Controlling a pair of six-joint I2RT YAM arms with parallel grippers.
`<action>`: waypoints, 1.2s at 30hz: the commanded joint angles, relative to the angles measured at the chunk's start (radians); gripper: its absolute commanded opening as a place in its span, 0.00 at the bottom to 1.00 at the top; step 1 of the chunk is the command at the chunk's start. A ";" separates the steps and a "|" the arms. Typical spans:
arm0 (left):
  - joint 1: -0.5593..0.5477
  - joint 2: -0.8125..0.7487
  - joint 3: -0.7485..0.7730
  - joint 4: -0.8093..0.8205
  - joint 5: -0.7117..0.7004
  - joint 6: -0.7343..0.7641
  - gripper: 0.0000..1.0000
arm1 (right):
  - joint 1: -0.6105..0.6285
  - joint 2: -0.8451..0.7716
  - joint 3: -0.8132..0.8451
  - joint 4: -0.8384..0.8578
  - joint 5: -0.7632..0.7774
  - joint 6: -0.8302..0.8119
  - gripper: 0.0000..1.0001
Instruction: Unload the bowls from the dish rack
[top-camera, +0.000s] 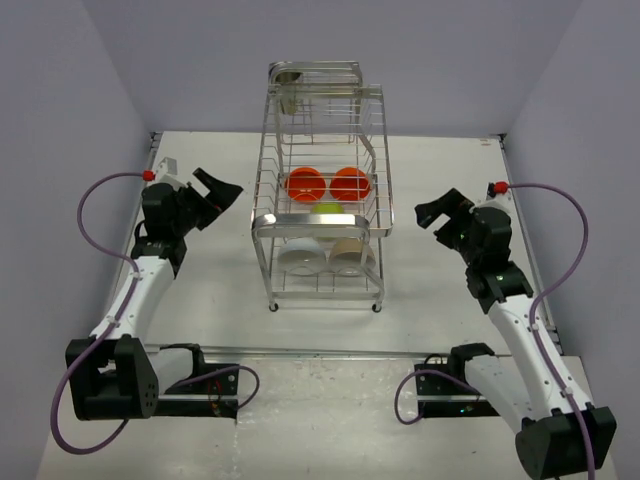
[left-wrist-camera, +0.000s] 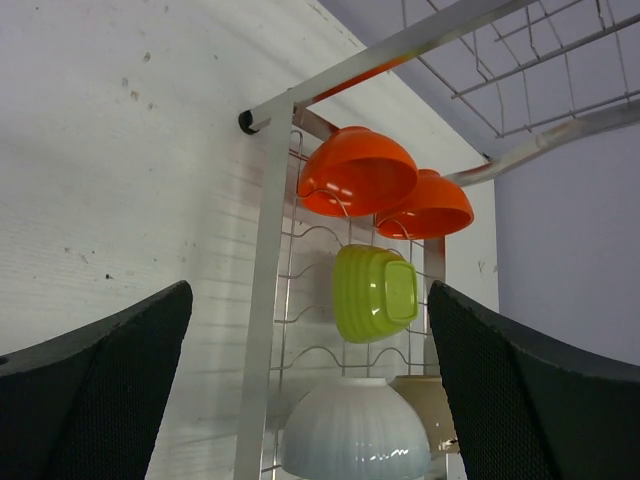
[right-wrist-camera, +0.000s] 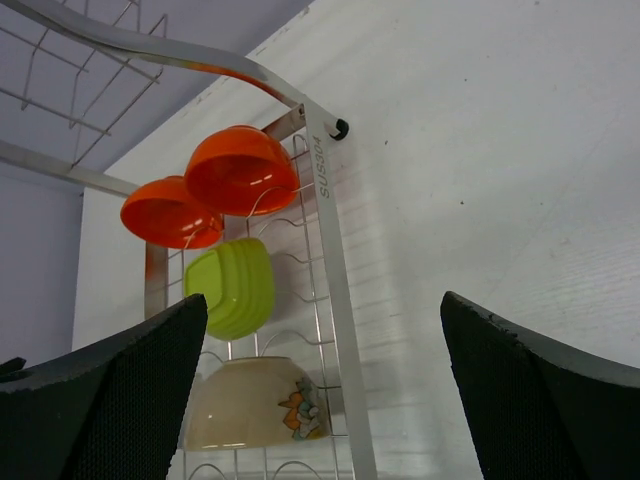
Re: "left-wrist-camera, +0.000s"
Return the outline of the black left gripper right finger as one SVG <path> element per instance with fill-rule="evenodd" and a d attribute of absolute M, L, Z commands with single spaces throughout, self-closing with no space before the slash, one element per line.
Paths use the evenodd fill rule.
<path fill-rule="evenodd" d="M 427 307 L 468 478 L 638 478 L 638 366 L 554 339 L 441 281 Z"/>

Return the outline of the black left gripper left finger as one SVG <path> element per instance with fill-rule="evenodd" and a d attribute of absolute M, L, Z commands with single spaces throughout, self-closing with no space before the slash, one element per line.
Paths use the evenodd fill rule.
<path fill-rule="evenodd" d="M 2 355 L 2 478 L 144 478 L 192 304 L 191 286 L 181 280 Z"/>

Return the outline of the white ribbed bowl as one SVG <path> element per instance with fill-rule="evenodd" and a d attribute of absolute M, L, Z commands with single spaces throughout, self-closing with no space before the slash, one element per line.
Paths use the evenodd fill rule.
<path fill-rule="evenodd" d="M 421 479 L 431 454 L 418 415 L 384 378 L 338 377 L 297 403 L 280 464 L 303 479 Z"/>

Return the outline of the orange plastic bowl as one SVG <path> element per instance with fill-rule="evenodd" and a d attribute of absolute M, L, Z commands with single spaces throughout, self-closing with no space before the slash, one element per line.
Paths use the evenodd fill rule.
<path fill-rule="evenodd" d="M 297 188 L 318 214 L 358 217 L 403 201 L 418 183 L 418 168 L 395 140 L 366 127 L 332 133 L 306 162 Z"/>
<path fill-rule="evenodd" d="M 465 229 L 474 221 L 462 188 L 431 169 L 420 169 L 411 194 L 375 217 L 377 232 L 400 240 L 429 240 Z"/>

